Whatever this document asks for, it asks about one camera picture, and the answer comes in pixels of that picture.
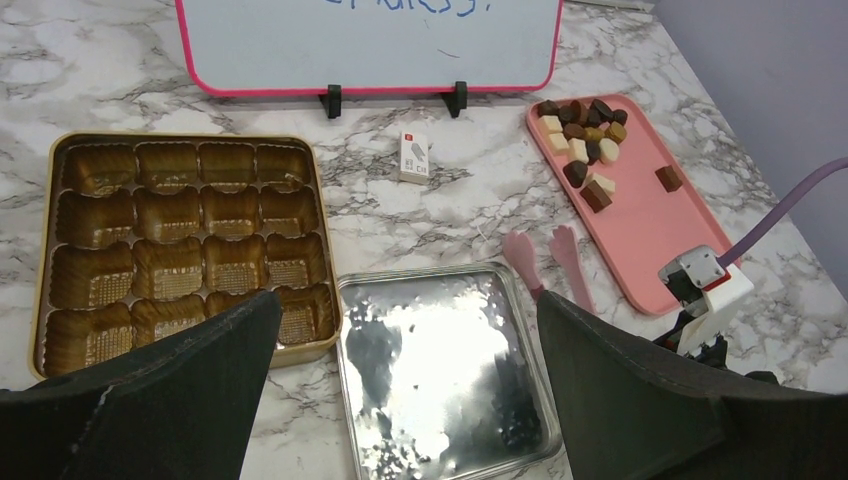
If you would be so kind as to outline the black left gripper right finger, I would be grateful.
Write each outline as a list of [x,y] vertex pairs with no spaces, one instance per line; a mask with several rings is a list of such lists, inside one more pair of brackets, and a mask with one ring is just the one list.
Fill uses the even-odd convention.
[[843,479],[847,398],[698,363],[546,291],[537,324],[577,479]]

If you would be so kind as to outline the brown chocolate apart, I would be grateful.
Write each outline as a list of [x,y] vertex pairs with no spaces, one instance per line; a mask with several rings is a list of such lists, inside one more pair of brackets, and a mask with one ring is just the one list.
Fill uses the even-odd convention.
[[655,171],[655,175],[666,192],[671,193],[679,190],[683,185],[680,173],[671,165],[661,167]]

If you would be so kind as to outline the pink silicone tongs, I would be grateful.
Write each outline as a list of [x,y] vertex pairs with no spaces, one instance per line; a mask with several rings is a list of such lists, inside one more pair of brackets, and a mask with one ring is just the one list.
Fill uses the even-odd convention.
[[[578,241],[572,227],[559,225],[548,243],[554,261],[564,270],[574,303],[596,315],[594,300],[589,290],[578,251]],[[518,274],[534,302],[538,302],[546,287],[536,265],[535,246],[525,232],[510,231],[503,239],[502,252],[508,265]]]

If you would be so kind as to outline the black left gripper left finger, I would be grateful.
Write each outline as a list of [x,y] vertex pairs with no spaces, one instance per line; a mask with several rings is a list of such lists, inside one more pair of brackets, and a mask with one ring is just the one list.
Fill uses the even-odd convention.
[[1,393],[5,479],[236,479],[281,305],[254,295],[106,362]]

